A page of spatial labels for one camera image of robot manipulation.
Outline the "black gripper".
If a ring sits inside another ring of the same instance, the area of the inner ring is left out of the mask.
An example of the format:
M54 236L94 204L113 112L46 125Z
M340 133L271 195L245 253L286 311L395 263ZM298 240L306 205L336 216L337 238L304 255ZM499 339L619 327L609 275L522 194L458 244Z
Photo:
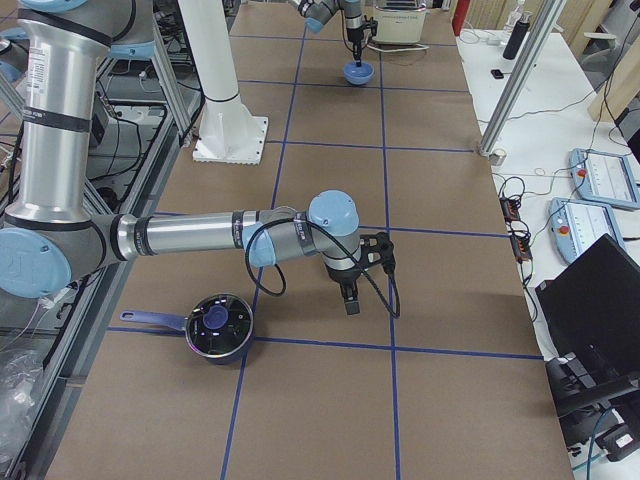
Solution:
M358 267L351 267L346 270L338 270L326 265L327 273L331 280L336 282L343 296L344 306L347 315L357 315L360 313L358 299L357 281L362 272Z
M363 40L363 30L361 26L346 28L347 41L353 54L353 61L357 67L361 66L361 43Z

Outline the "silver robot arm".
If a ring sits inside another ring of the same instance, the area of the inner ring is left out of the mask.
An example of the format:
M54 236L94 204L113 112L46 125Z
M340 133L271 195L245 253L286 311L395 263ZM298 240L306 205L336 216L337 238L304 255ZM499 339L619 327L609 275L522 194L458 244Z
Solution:
M149 1L24 1L19 24L29 57L17 197L4 212L1 288L38 299L109 265L140 256L240 249L249 269L321 255L348 313L359 310L364 265L354 201L317 195L304 212L93 215L83 207L91 120L101 58L155 50Z
M304 19L306 27L313 33L320 32L328 22L341 13L344 19L343 29L350 43L353 60L357 66L362 64L364 42L365 15L360 1L353 0L292 0L289 1Z

